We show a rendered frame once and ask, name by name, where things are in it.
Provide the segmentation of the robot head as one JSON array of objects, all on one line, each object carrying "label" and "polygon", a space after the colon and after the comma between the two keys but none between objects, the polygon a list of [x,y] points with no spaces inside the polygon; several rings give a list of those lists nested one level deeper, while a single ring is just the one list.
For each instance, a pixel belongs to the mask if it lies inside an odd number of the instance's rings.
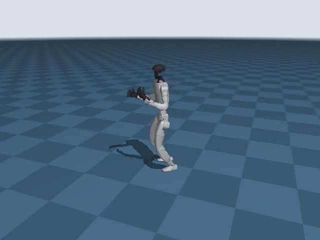
[{"label": "robot head", "polygon": [[162,76],[158,76],[159,73],[161,73],[162,71],[165,71],[165,67],[162,64],[157,64],[155,66],[152,67],[152,69],[154,70],[154,77],[155,79],[158,79],[157,83],[161,83],[159,81],[162,82],[166,82]]}]

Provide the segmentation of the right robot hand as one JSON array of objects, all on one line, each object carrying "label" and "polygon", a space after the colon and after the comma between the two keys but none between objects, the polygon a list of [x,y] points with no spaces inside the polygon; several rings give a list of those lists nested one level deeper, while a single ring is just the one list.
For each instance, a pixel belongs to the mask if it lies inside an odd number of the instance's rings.
[{"label": "right robot hand", "polygon": [[[128,91],[127,97],[135,97],[135,98],[137,98],[138,97],[137,93],[134,91],[133,88],[132,88],[132,90],[133,91],[129,90],[130,92]],[[137,98],[137,99],[139,99],[139,98]]]}]

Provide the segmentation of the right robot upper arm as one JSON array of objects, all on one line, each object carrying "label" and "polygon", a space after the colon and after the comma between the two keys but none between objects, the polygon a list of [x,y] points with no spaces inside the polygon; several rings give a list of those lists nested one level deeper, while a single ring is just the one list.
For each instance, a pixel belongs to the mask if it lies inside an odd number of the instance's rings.
[{"label": "right robot upper arm", "polygon": [[[154,86],[155,81],[156,81],[156,80],[154,80],[154,82],[153,82],[153,86]],[[153,92],[153,94],[150,94],[150,99],[153,100],[153,101],[155,101],[156,98],[155,98],[155,93],[154,93],[154,87],[153,87],[153,89],[152,89],[152,92]]]}]

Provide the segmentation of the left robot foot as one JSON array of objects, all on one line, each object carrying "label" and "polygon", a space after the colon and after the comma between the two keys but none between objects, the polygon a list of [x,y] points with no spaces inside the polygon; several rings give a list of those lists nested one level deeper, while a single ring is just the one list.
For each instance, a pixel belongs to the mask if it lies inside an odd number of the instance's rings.
[{"label": "left robot foot", "polygon": [[163,168],[162,171],[168,172],[168,171],[172,171],[172,170],[176,170],[176,169],[178,169],[178,166],[176,164],[174,164],[174,166],[168,165],[167,167]]}]

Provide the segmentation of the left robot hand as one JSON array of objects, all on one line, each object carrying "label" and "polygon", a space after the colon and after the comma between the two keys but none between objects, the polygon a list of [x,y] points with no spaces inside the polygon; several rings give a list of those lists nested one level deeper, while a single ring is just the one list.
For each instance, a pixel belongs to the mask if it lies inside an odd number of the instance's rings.
[{"label": "left robot hand", "polygon": [[141,86],[138,88],[137,90],[137,95],[143,99],[143,101],[145,101],[145,99],[147,98],[148,101],[150,101],[149,97],[146,96],[145,91],[144,91],[144,87],[143,87],[143,91],[141,90]]}]

